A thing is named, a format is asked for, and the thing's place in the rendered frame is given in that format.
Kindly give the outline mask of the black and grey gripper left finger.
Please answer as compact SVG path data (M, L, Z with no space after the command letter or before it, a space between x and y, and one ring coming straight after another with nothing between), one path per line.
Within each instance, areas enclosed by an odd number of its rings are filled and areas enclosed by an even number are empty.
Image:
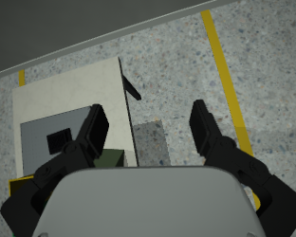
M96 168L93 161L102 155L108 129L102 106L93 104L76 139L68 141L59 155L38 168L33 178L3 203L0 213L15 237L32 237L46 199L67 174Z

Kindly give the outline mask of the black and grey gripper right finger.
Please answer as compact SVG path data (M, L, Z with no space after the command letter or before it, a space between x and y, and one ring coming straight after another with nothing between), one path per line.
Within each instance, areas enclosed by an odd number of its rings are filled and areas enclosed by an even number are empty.
M296 229L296 191L269 173L262 161L238 149L231 137L222 136L204 100L194 101L189 124L197 153L206 158L204 166L232 173L259 198L256 213L266 236L290 237Z

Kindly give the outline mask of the yellow open bin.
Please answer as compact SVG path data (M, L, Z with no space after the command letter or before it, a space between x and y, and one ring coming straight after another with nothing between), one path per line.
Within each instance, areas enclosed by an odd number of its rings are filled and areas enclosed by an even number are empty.
M32 179L33 176L27 175L20 178L10 179L9 180L9 196L12 196L21 186L23 186L29 179ZM22 180L21 180L22 179ZM17 181L15 181L17 180ZM51 196L52 192L50 193ZM46 199L48 200L50 196Z

